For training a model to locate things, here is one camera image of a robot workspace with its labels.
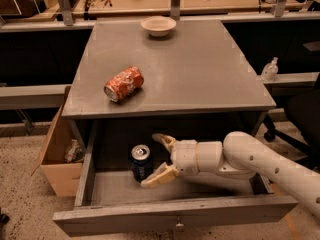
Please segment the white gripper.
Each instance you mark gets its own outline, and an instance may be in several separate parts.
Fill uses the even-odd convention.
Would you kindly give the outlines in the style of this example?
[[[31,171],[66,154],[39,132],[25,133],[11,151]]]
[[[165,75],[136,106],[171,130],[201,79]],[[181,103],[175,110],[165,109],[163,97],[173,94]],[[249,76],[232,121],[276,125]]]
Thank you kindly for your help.
[[[173,165],[162,163],[151,175],[141,182],[143,188],[155,188],[174,180],[179,173],[181,175],[196,175],[199,169],[196,161],[195,140],[177,141],[172,136],[155,133],[152,139],[162,144],[171,153]]]

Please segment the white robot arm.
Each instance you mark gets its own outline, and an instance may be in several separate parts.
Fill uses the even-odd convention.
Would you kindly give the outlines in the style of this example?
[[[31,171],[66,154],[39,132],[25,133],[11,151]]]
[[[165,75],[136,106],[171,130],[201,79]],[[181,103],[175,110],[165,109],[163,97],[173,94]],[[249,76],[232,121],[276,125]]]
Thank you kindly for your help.
[[[201,172],[232,179],[249,179],[260,174],[282,187],[316,216],[320,216],[320,174],[289,160],[255,137],[231,132],[223,141],[178,141],[156,133],[153,140],[170,153],[170,163],[162,163],[141,182],[144,188],[155,188],[178,176]]]

